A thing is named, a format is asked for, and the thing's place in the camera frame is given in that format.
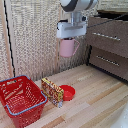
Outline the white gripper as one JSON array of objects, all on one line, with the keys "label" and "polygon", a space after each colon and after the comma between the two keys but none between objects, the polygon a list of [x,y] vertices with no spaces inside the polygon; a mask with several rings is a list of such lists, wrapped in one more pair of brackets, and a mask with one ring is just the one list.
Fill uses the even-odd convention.
[{"label": "white gripper", "polygon": [[68,22],[59,22],[57,24],[57,37],[65,39],[82,36],[86,34],[86,28],[87,24],[85,22],[79,22],[76,25],[72,25]]}]

